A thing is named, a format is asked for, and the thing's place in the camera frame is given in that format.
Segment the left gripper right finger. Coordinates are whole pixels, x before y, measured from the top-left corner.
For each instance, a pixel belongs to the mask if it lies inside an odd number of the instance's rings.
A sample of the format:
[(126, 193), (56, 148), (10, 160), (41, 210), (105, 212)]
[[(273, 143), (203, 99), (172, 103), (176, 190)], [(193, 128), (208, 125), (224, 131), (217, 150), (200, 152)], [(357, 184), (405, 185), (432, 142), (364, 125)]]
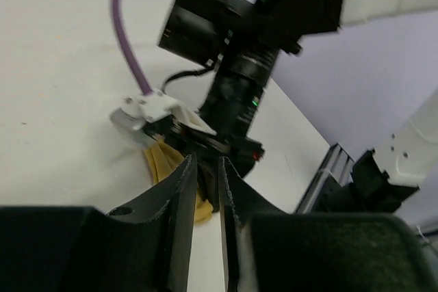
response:
[(436, 291), (413, 231), (392, 215), (289, 214), (218, 165), (227, 291)]

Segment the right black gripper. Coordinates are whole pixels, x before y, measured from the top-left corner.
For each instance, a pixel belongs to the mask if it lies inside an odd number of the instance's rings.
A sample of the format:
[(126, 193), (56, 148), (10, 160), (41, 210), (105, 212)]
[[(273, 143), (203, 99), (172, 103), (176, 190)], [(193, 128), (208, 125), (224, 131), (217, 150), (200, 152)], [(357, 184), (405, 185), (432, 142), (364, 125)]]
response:
[(203, 162), (213, 165), (219, 157), (228, 157), (238, 174), (245, 177), (264, 156), (262, 144), (248, 137), (217, 136), (190, 127), (168, 115), (155, 122), (147, 122), (143, 132), (163, 140), (183, 155), (196, 152)]

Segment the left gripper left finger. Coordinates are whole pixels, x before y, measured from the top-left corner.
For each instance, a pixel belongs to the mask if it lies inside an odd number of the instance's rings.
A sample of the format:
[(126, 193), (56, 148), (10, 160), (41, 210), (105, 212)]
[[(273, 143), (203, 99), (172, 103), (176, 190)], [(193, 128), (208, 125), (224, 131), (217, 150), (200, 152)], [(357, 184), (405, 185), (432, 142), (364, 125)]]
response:
[(197, 158), (102, 213), (94, 207), (2, 207), (2, 291), (185, 291)]

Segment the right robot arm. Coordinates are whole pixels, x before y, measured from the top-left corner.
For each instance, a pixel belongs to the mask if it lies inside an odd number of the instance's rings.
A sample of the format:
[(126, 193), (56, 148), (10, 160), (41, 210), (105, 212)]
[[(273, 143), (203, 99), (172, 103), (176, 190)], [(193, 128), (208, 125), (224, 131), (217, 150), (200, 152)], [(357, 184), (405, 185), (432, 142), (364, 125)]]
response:
[[(197, 131), (167, 115), (155, 131), (181, 152), (198, 151), (207, 168), (225, 156), (248, 174), (263, 154), (248, 138), (279, 53), (298, 54), (300, 39), (332, 33), (349, 23), (346, 0), (175, 0), (159, 47), (215, 72), (196, 118)], [(391, 139), (355, 162), (352, 181), (325, 192), (309, 189), (299, 211), (396, 211), (416, 193), (437, 163), (437, 95)]]

